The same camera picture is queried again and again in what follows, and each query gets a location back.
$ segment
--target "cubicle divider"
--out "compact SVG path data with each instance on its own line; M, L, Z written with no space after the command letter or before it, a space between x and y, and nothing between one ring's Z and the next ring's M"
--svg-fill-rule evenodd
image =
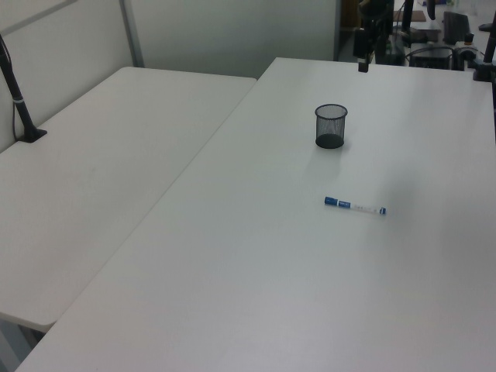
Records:
M133 65L119 1L44 0L55 5L40 14L27 12L6 28L0 24L35 126L119 68ZM15 3L30 6L33 2ZM19 117L16 121L21 133ZM0 78L0 152L13 143L12 97Z

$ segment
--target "table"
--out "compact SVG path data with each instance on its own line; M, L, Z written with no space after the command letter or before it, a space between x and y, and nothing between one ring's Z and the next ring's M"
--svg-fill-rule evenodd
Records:
M127 67L0 155L0 319L46 332L251 89Z
M494 371L491 86L356 68L276 59L18 372Z

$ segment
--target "computer equipment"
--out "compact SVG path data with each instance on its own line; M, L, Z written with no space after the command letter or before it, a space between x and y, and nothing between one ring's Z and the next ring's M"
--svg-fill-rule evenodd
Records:
M451 50L443 46L432 44L412 44L410 67L450 69Z
M455 45L458 41L464 41L465 35L470 33L468 17L455 12L444 12L444 42Z

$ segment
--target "black cable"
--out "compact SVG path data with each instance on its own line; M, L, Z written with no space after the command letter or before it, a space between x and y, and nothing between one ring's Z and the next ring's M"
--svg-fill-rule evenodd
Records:
M400 14L401 10L405 7L406 1L403 2L403 5L401 6L400 10L398 10L398 16L396 17L396 27L394 28L396 33L394 34L394 42L396 43L396 38L398 38L398 25L400 24Z
M413 56L414 54L418 54L418 53L423 53L423 52L426 52L428 50L436 50L436 49L448 49L448 50L451 50L451 54L453 55L453 52L454 52L454 49L450 46L432 46L432 47L428 47L428 48L421 48L421 49L417 49L417 50L414 50L413 52L410 52L408 53L405 58L407 57L410 57L410 56Z
M7 59L9 60L9 64L12 66L12 60L10 59L9 49L7 49L7 46L5 45L5 41L3 41L2 39L2 35L0 35L0 43L2 44L2 49L7 54Z
M17 142L17 136L16 136L16 104L13 102L12 103L12 134L14 135L14 140Z

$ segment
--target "black stand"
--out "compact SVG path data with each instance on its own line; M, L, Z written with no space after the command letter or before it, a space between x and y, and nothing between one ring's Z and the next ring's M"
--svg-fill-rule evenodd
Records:
M12 69L12 62L10 60L9 52L3 42L2 36L0 36L0 68L2 69L3 76L7 85L9 86L10 94L12 95L12 100L17 108L19 117L24 125L24 136L19 138L19 141L33 143L37 139L43 137L47 134L46 130L37 129L33 125L31 116L29 116L28 108L22 97L21 90L17 84L16 76L14 76L14 71Z
M475 60L475 81L488 81L492 82L492 75L496 73L496 66L493 65L494 48L496 47L496 12L487 41L486 54L483 60Z

